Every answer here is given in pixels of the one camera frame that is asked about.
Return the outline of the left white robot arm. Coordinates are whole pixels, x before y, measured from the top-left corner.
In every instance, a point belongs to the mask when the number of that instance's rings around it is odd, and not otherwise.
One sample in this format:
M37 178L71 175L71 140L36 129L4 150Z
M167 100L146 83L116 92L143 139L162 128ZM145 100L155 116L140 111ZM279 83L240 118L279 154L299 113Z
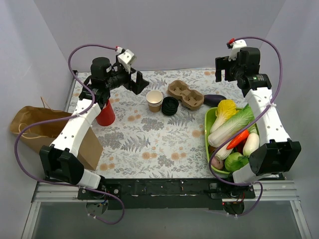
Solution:
M89 188L95 199L105 196L106 187L100 183L101 177L85 169L77 156L92 122L108 103L111 90L124 86L138 95L149 85L142 73L131 67L133 59L125 52L116 56L114 64L106 57L92 61L91 75L83 83L73 118L49 146L40 149L40 159L48 178Z

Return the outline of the stack of black lids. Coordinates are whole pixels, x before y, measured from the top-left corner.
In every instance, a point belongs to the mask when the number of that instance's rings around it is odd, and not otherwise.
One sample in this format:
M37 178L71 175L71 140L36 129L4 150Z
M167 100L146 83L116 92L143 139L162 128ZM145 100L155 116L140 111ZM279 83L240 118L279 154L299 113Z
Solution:
M179 102L174 97L165 97L162 101L161 111L165 116L172 116L177 112Z

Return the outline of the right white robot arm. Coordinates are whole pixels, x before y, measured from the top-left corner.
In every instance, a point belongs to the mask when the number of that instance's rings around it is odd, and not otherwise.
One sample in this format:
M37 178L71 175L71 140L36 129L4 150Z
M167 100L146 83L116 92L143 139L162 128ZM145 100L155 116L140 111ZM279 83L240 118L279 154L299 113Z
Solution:
M242 183L252 183L270 174L288 172L301 151L298 141L286 133L276 106L271 102L272 85L266 74L261 74L260 50L244 44L233 43L227 57L216 58L216 80L221 81L225 71L226 81L237 81L243 96L256 119L260 146L249 157L249 163L233 172L233 181L226 184L226 194L239 197Z

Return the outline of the brown paper coffee cup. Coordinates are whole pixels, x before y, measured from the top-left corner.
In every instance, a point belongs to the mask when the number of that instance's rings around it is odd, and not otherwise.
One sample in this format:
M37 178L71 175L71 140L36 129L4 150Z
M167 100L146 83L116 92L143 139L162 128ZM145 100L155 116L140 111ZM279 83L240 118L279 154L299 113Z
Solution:
M161 110L163 101L163 94L160 91L153 90L147 93L146 100L149 106L149 110L153 113L157 113Z

